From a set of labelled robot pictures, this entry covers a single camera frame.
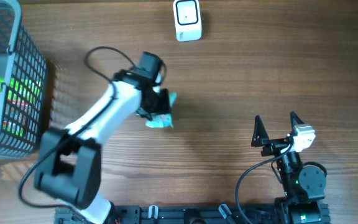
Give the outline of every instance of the wood grain surface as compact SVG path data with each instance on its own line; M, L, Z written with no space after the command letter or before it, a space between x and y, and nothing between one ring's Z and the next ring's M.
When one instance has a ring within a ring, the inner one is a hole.
M84 3L84 2L173 2L174 0L17 0L20 4L52 4L52 3ZM202 0L202 1L220 1L220 0Z
M131 116L103 151L102 193L116 205L234 203L241 173L265 160L250 146L255 115L271 138L290 131L290 111L316 130L304 162L326 166L333 223L358 223L358 1L202 1L203 37L175 39L171 2L44 4L23 22L55 74L51 125L81 116L107 87L85 69L86 51L142 51L168 66L164 87L178 93L175 128L149 129ZM100 51L108 75L129 64ZM0 223L51 223L53 210L25 207L17 185L36 155L0 161ZM50 202L25 188L29 200ZM241 186L244 203L283 196L269 166Z

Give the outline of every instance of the black wire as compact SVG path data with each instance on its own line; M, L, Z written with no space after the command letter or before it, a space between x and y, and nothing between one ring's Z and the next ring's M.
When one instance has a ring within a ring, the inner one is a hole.
M128 59L128 61L135 66L135 64L133 63L133 61L124 53L122 53L120 50L117 50L113 47L96 47L94 49L91 49L86 55L85 55L85 59L84 59L84 64L94 73L98 74L99 76L101 76L102 78L106 79L110 85L112 85L112 90L113 93L110 97L110 100L107 102L107 104L93 117L91 118L86 124L84 124L78 131L76 131L74 134L72 134L69 138L67 138L66 140L62 141L59 145L57 145L55 148L49 150L48 152L46 152L44 154L44 156L42 156L32 167L30 167L30 169L24 174L23 178L20 181L19 184L19 188L18 188L18 196L19 199L26 205L30 206L30 207L34 207L34 208L68 208L70 209L73 213L76 213L71 206L69 205L64 205L64 204L52 204L52 205L38 205L38 204L34 204L32 202L27 201L26 199L23 198L23 186L25 184L25 182L27 181L27 179L29 178L29 176L31 175L31 173L33 173L33 171L39 166L41 165L41 163L43 163L43 161L46 160L46 158L48 158L50 155L52 155L54 152L57 152L61 149L63 149L69 142L72 142L73 140L76 139L76 137L81 134L84 130L86 130L99 116L101 116L112 104L112 102L114 101L114 99L116 98L117 95L117 89L116 86L114 85L113 81L111 79L109 79L107 76L105 76L103 73L99 72L98 70L96 70L95 68L93 68L90 64L89 64L89 57L90 55L99 49L109 49L109 50L113 50L116 51L118 53L120 53L122 56L124 56L126 59ZM76 213L78 216L80 216L80 218L82 218L85 222L88 222L86 220L86 218L84 216L82 216L81 214Z
M262 165L265 165L265 164L268 164L269 162L274 162L278 159L281 159L283 156L285 156L287 153L289 153L292 149L292 145L293 145L293 139L290 138L290 146L288 147L288 149L281 155L277 156L277 157L274 157L274 158L271 158L271 159L268 159L266 161L263 161L261 163L258 163L254 166L252 166L251 168L247 169L241 176L240 176L240 179L239 181L237 182L237 185L236 185L236 204L237 204L237 208L239 209L240 211L240 214L241 216L246 220L246 223L250 223L252 224L252 222L248 219L248 217L244 214L244 212L242 211L241 209L241 205L240 205L240 200L239 200L239 188L240 188L240 185L241 185L241 182L243 180L243 178L249 173L251 172L252 170L262 166Z
M280 184L283 184L283 183L281 182L281 178L280 178L280 176L278 175L276 169L274 169L274 166L273 166L274 162L275 162L275 161L273 161L273 162L270 164L270 166L272 167L272 170L273 170L273 172L274 172L274 175L276 175L277 180L279 181L279 183L280 183Z

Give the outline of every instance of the wire mesh basket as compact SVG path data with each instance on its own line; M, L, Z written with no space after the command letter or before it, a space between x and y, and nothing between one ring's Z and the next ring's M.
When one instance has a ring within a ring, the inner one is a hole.
M0 159L28 156L40 135L47 65L16 0L0 0Z

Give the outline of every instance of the black mounting rail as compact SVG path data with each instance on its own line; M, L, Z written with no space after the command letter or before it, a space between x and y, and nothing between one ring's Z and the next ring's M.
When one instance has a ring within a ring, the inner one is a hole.
M330 223L328 205L319 205L321 214L320 222ZM236 207L229 207L231 218L235 224L245 224ZM227 224L215 207L159 207L158 218L149 218L149 207L117 206L115 207L118 224ZM253 224L278 224L280 212L274 204L255 204L244 207L245 214ZM87 224L84 220L76 217L67 208L56 209L55 224Z

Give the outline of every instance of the white device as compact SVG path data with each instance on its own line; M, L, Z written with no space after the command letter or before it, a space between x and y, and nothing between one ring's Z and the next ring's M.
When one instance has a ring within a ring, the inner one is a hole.
M198 40L201 38L201 13L198 0L175 0L173 15L177 40L180 42Z

